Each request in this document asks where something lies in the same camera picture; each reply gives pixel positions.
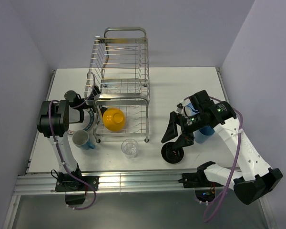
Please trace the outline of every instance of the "white wall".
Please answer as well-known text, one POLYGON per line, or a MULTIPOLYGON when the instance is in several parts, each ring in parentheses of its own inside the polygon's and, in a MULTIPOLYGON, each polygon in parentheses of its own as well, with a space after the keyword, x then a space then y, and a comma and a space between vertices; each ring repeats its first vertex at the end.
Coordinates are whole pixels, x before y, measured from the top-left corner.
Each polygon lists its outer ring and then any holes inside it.
POLYGON ((257 0, 222 67, 230 102, 251 141, 283 179, 267 195, 286 228, 286 0, 257 0))
POLYGON ((23 174, 50 70, 8 0, 0 0, 0 228, 23 174))
POLYGON ((89 67, 94 36, 108 26, 144 27, 150 66, 219 67, 254 0, 11 2, 52 68, 89 67))

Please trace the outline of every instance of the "dish rack handle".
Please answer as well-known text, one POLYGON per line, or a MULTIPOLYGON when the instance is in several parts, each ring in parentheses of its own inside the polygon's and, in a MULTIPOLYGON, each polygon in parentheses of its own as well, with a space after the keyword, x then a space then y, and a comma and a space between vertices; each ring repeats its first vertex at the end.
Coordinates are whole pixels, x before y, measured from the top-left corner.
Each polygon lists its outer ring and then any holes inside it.
POLYGON ((142 27, 138 27, 138 26, 108 27, 107 29, 105 29, 104 38, 107 38, 106 34, 109 31, 142 31, 144 33, 144 37, 147 38, 145 29, 143 29, 142 27))

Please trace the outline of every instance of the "metal frame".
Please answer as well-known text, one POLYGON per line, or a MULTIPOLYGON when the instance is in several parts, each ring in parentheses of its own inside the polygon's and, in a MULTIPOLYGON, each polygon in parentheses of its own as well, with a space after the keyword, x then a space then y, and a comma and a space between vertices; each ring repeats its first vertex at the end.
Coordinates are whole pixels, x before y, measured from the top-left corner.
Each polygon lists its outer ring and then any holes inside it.
POLYGON ((87 82, 86 104, 97 109, 93 135, 96 142, 107 137, 144 136, 148 142, 149 91, 148 42, 141 27, 109 27, 104 38, 95 37, 87 82), (141 31, 144 37, 108 38, 110 31, 141 31), (98 86, 102 94, 92 94, 98 86), (118 132, 109 131, 102 122, 100 106, 118 107, 126 125, 118 132))
MULTIPOLYGON (((217 75, 223 89, 225 99, 227 95, 225 87, 220 75, 220 69, 217 68, 217 75)), ((55 77, 55 71, 52 75, 51 84, 49 87, 47 99, 49 98, 52 83, 55 77)), ((37 135, 35 137, 32 154, 36 145, 37 135)), ((116 172, 87 172, 83 176, 97 175, 99 179, 99 190, 97 193, 110 193, 110 192, 150 192, 150 191, 178 191, 184 190, 183 185, 178 183, 182 177, 182 173, 195 172, 196 169, 179 169, 179 170, 151 170, 151 171, 116 171, 116 172)), ((24 176, 19 176, 15 185, 15 189, 11 198, 10 207, 4 222, 4 229, 11 229, 15 220, 16 212, 18 209, 19 201, 22 195, 64 195, 65 193, 56 193, 55 179, 48 173, 32 173, 24 176)), ((261 211, 263 211, 266 218, 268 228, 276 229, 275 218, 271 211, 267 197, 259 199, 261 203, 261 211)))

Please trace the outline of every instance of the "cable tie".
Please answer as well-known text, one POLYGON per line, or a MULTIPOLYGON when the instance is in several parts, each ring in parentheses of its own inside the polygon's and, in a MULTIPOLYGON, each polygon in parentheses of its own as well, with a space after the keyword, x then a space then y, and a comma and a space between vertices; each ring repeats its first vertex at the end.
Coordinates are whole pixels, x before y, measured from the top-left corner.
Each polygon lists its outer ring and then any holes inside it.
POLYGON ((230 137, 228 137, 224 142, 226 142, 227 140, 229 140, 232 137, 238 136, 239 134, 241 134, 244 130, 243 129, 239 129, 237 132, 233 133, 230 137))

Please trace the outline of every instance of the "stainless steel dish rack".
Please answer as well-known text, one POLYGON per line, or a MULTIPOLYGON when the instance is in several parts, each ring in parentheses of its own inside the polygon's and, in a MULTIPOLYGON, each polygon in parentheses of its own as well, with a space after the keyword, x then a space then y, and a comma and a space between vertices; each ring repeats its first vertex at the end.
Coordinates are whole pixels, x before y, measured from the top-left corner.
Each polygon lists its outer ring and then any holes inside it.
POLYGON ((86 104, 97 110, 93 130, 97 142, 143 136, 148 142, 149 68, 146 31, 141 27, 109 27, 104 38, 95 37, 85 88, 86 104), (110 31, 141 31, 140 38, 108 38, 110 31), (100 94, 93 95, 98 87, 100 94), (126 116, 121 131, 112 132, 102 122, 101 107, 118 107, 126 116))

